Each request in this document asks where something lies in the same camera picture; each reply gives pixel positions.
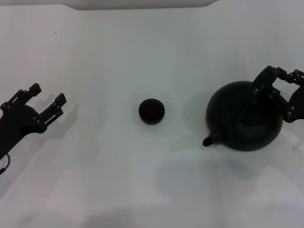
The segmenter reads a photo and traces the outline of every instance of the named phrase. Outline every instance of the white surface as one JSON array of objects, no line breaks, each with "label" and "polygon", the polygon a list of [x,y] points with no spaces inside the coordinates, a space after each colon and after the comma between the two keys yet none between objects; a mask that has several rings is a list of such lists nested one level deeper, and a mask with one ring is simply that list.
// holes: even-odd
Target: white surface
[{"label": "white surface", "polygon": [[0,0],[0,5],[64,4],[77,10],[203,7],[216,0]]},{"label": "white surface", "polygon": [[[56,123],[10,152],[1,228],[304,227],[303,121],[257,152],[201,147],[218,88],[267,65],[304,67],[303,7],[0,7],[0,104],[35,82],[38,111],[67,97]],[[295,90],[277,86],[286,97]],[[166,116],[147,126],[137,108],[152,97]]]}]

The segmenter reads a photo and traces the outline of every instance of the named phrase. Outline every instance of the cable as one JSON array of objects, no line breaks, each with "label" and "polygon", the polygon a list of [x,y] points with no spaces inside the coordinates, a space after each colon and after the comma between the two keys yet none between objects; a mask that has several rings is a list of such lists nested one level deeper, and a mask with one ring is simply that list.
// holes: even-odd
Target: cable
[{"label": "cable", "polygon": [[9,160],[9,161],[8,161],[8,164],[5,166],[5,168],[0,169],[0,175],[1,175],[2,173],[4,173],[5,170],[10,166],[10,155],[7,153],[6,156],[8,157],[8,160]]}]

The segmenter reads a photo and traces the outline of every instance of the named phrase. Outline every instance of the small black bowl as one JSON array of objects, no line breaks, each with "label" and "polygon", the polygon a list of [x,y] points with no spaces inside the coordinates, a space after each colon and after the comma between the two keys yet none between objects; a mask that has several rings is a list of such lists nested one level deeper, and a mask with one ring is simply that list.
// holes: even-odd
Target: small black bowl
[{"label": "small black bowl", "polygon": [[158,124],[165,115],[165,106],[156,99],[148,99],[139,106],[139,116],[141,120],[150,125]]}]

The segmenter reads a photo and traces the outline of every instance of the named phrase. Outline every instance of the teapot spout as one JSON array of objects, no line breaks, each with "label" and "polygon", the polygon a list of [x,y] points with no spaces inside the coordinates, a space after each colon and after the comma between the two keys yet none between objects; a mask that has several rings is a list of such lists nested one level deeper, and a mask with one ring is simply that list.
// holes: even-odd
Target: teapot spout
[{"label": "teapot spout", "polygon": [[211,146],[212,144],[220,144],[223,138],[222,130],[211,132],[203,141],[203,146]]}]

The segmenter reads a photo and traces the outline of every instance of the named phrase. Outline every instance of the black round object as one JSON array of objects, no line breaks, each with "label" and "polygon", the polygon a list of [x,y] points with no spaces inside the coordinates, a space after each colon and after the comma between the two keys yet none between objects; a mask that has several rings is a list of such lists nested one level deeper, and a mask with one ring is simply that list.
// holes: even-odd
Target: black round object
[{"label": "black round object", "polygon": [[156,99],[148,99],[139,106],[139,116],[146,124],[158,124],[165,115],[165,107]]},{"label": "black round object", "polygon": [[248,81],[233,82],[212,96],[206,112],[211,133],[203,145],[214,142],[238,151],[255,151],[278,136],[283,124],[281,114],[270,105],[269,95],[246,103],[251,85]]}]

